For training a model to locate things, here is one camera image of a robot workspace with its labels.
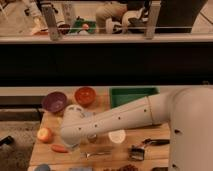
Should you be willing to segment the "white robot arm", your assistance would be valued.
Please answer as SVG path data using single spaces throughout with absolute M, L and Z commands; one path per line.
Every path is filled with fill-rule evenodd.
M 213 171 L 213 88 L 186 87 L 137 99 L 84 117 L 63 116 L 60 136 L 73 149 L 89 135 L 168 122 L 168 171 Z

